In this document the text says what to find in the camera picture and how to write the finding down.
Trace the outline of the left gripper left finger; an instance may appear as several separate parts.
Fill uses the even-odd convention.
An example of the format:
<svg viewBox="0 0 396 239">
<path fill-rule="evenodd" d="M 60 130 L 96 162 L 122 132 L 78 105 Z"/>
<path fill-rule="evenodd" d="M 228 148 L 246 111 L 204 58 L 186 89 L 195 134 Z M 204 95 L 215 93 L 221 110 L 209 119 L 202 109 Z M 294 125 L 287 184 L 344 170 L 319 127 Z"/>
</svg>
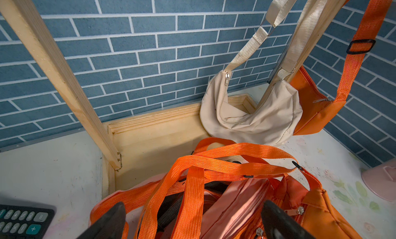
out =
<svg viewBox="0 0 396 239">
<path fill-rule="evenodd" d="M 121 239 L 126 227 L 126 209 L 122 202 L 115 204 L 77 239 Z"/>
</svg>

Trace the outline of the beige sling bag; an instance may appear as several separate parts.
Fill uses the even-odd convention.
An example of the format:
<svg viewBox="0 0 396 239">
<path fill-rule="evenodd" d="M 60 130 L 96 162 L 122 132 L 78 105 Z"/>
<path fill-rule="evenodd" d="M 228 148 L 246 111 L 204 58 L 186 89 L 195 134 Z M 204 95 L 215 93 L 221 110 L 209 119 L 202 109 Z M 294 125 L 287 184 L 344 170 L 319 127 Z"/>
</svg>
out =
<svg viewBox="0 0 396 239">
<path fill-rule="evenodd" d="M 303 50 L 312 38 L 328 1 L 307 1 L 286 55 L 275 71 L 280 80 L 252 114 L 232 106 L 227 90 L 234 69 L 245 63 L 268 38 L 269 34 L 262 26 L 228 66 L 209 81 L 201 103 L 200 119 L 211 136 L 236 143 L 270 146 L 278 146 L 288 141 L 302 118 L 303 109 L 297 89 L 285 81 L 285 78 L 296 76 Z"/>
</svg>

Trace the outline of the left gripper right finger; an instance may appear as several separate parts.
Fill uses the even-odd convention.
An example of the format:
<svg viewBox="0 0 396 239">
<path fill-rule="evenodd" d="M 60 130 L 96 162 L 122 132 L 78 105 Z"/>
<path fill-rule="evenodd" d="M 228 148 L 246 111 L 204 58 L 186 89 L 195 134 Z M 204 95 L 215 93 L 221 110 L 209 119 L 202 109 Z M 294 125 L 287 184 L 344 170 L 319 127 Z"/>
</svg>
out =
<svg viewBox="0 0 396 239">
<path fill-rule="evenodd" d="M 264 202 L 261 217 L 266 239 L 315 238 L 270 200 Z"/>
</svg>

